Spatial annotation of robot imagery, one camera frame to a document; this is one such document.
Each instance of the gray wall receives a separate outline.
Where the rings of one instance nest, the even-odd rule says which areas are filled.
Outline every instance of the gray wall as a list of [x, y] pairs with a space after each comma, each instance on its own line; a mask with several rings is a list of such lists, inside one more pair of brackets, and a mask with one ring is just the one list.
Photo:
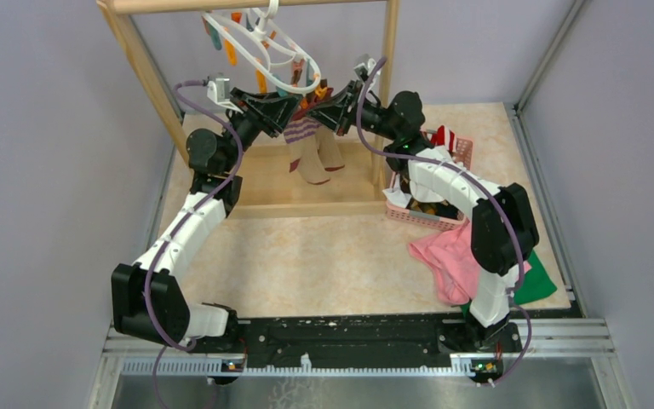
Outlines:
[[527, 118], [589, 310], [654, 407], [654, 2], [591, 2]]
[[[517, 100], [571, 1], [401, 3], [392, 92], [411, 89], [425, 102], [448, 103]], [[275, 22], [341, 89], [359, 55], [381, 56], [384, 10], [383, 3], [284, 7]], [[146, 14], [136, 22], [170, 84], [224, 72], [233, 85], [257, 91], [255, 69], [244, 61], [230, 66], [198, 13]]]
[[170, 142], [93, 1], [0, 2], [0, 408], [83, 407]]

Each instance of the clothespin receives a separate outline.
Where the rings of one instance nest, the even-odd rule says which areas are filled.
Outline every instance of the clothespin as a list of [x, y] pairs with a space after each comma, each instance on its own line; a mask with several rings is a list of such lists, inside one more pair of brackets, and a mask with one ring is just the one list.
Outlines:
[[302, 67], [304, 66], [305, 60], [302, 58], [299, 62], [292, 61], [292, 86], [296, 87], [300, 82], [302, 77]]
[[[242, 21], [242, 13], [235, 12], [232, 13], [232, 21], [234, 22], [241, 22]], [[237, 51], [234, 49], [234, 46], [232, 43], [228, 42], [227, 40], [224, 40], [224, 48], [227, 51], [227, 58], [229, 59], [229, 63], [232, 64], [232, 66], [237, 65]]]
[[314, 89], [314, 94], [319, 98], [324, 98], [327, 95], [327, 80], [323, 79], [319, 81], [319, 85]]
[[[279, 75], [275, 74], [274, 77], [278, 81], [282, 81], [282, 78], [280, 78]], [[275, 87], [275, 88], [277, 88], [277, 94], [279, 94], [279, 96], [287, 96], [287, 91], [285, 91], [284, 89], [281, 89], [279, 87]]]
[[256, 70], [257, 73], [257, 85], [260, 88], [260, 94], [266, 94], [267, 93], [267, 78], [265, 78], [264, 74], [261, 73], [261, 71]]
[[211, 24], [202, 17], [202, 22], [204, 23], [204, 30], [212, 38], [212, 44], [214, 44], [215, 49], [221, 50], [221, 40], [219, 39], [219, 32], [211, 26]]
[[319, 75], [315, 72], [314, 74], [312, 74], [312, 81], [310, 81], [309, 83], [314, 84], [314, 82], [317, 81], [318, 79], [319, 79]]
[[307, 87], [314, 83], [314, 79], [312, 78], [312, 67], [309, 65], [309, 60], [307, 60], [307, 75], [305, 76], [305, 83], [307, 84]]
[[[272, 34], [269, 35], [269, 39], [273, 40], [277, 36], [277, 32], [272, 32]], [[269, 43], [267, 41], [262, 41], [261, 45], [264, 46], [264, 49], [269, 48]]]

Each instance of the pink cloth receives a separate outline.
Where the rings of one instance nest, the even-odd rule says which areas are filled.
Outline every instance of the pink cloth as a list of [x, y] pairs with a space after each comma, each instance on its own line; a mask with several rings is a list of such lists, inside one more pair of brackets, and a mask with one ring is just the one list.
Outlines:
[[[461, 305], [478, 293], [480, 265], [470, 249], [470, 225], [431, 234], [408, 245], [410, 255], [433, 271], [440, 301]], [[525, 271], [530, 268], [525, 262]]]

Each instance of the beige floor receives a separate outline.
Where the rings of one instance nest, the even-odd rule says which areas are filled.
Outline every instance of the beige floor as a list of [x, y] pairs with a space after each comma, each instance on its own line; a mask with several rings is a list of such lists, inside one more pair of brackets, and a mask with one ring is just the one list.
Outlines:
[[[427, 128], [446, 124], [475, 141], [476, 174], [503, 185], [516, 181], [535, 203], [502, 104], [427, 106], [424, 112]], [[162, 229], [191, 183], [183, 162], [174, 163]], [[559, 290], [527, 307], [568, 308], [536, 205], [533, 211], [542, 238], [536, 253]], [[406, 250], [430, 233], [384, 215], [229, 219], [195, 257], [182, 290], [191, 302], [224, 304], [241, 317], [444, 312], [452, 308], [435, 296], [432, 274]]]

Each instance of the metal frame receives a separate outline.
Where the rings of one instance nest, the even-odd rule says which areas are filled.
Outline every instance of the metal frame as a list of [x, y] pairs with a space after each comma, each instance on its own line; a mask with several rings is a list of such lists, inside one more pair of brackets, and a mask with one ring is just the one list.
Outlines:
[[[520, 336], [527, 336], [525, 320], [513, 320]], [[630, 408], [632, 401], [626, 393], [625, 382], [617, 364], [616, 350], [610, 333], [602, 319], [532, 320], [533, 341], [526, 359], [590, 358], [593, 362], [598, 387], [609, 408]], [[104, 353], [101, 356], [95, 386], [89, 400], [89, 409], [112, 407], [119, 377], [124, 375], [150, 375], [153, 357], [161, 345], [128, 337], [110, 329]], [[505, 354], [513, 358], [516, 354]], [[492, 354], [452, 354], [452, 368], [414, 370], [324, 370], [312, 369], [307, 363], [297, 368], [265, 368], [245, 371], [245, 377], [448, 377], [464, 376], [470, 360], [489, 359]], [[221, 372], [220, 357], [189, 355], [168, 349], [160, 363], [160, 376], [234, 376]]]
[[[144, 0], [123, 0], [122, 5], [129, 5], [130, 2], [138, 3]], [[192, 0], [181, 0], [183, 3], [192, 2]], [[284, 3], [290, 3], [290, 0], [283, 0]], [[146, 3], [161, 3], [162, 0], [146, 0]], [[574, 27], [577, 18], [585, 9], [587, 0], [574, 0], [566, 17], [563, 19], [555, 37], [545, 55], [538, 64], [530, 81], [519, 101], [513, 104], [505, 104], [510, 124], [519, 151], [527, 168], [533, 188], [536, 193], [536, 201], [546, 222], [548, 230], [548, 239], [554, 248], [556, 259], [559, 264], [560, 272], [566, 283], [569, 297], [577, 303], [581, 311], [585, 309], [585, 299], [582, 297], [577, 282], [574, 280], [574, 265], [571, 261], [569, 251], [564, 245], [564, 237], [555, 214], [554, 204], [551, 200], [548, 184], [545, 181], [540, 165], [536, 159], [535, 148], [531, 136], [525, 127], [524, 112], [531, 102], [537, 87], [540, 85], [547, 69], [554, 61], [556, 55], [562, 49], [565, 40], [571, 29]], [[166, 183], [163, 185], [163, 195], [166, 192]], [[163, 204], [160, 203], [156, 214], [156, 221], [151, 229], [151, 234], [156, 233], [158, 228], [158, 219]], [[540, 316], [541, 312], [531, 312]], [[524, 320], [512, 320], [518, 325], [520, 336], [526, 336], [526, 324]], [[628, 387], [617, 360], [617, 354], [613, 342], [608, 332], [607, 325], [603, 319], [598, 318], [581, 318], [581, 319], [534, 319], [533, 339], [526, 359], [569, 359], [569, 358], [589, 358], [591, 359], [595, 372], [596, 387], [600, 389], [605, 406], [608, 408], [631, 408], [634, 407], [630, 388]], [[149, 343], [140, 339], [127, 337], [110, 329], [104, 350], [101, 356], [100, 366], [96, 375], [95, 385], [89, 400], [91, 409], [108, 409], [112, 407], [115, 394], [117, 392], [118, 379], [122, 374], [147, 374], [151, 373], [152, 365], [149, 362], [153, 360], [155, 354], [161, 349], [161, 345]], [[506, 357], [514, 357], [516, 354], [505, 354]], [[391, 376], [398, 374], [400, 376], [450, 376], [463, 375], [460, 369], [464, 369], [464, 363], [472, 359], [489, 358], [486, 354], [452, 354], [450, 356], [456, 361], [452, 369], [445, 368], [441, 372], [424, 370], [416, 368], [414, 371], [373, 371], [370, 373], [362, 372], [340, 372], [314, 370], [308, 365], [302, 365], [300, 368], [289, 369], [270, 369], [247, 371], [242, 376]], [[214, 376], [225, 375], [217, 365], [221, 358], [203, 357], [185, 354], [173, 349], [168, 349], [164, 354], [161, 369], [167, 370], [160, 375], [195, 375], [195, 376]]]
[[153, 212], [152, 224], [146, 232], [146, 243], [144, 243], [143, 251], [148, 250], [152, 243], [157, 240], [157, 237], [159, 237], [159, 226], [161, 225], [162, 214], [164, 213], [164, 198], [167, 196], [169, 190], [169, 179], [171, 178], [172, 169], [174, 169], [175, 151], [176, 147], [172, 147], [169, 150], [167, 169], [164, 172], [164, 179], [162, 180], [161, 188], [159, 189], [159, 199], [157, 200], [157, 206]]

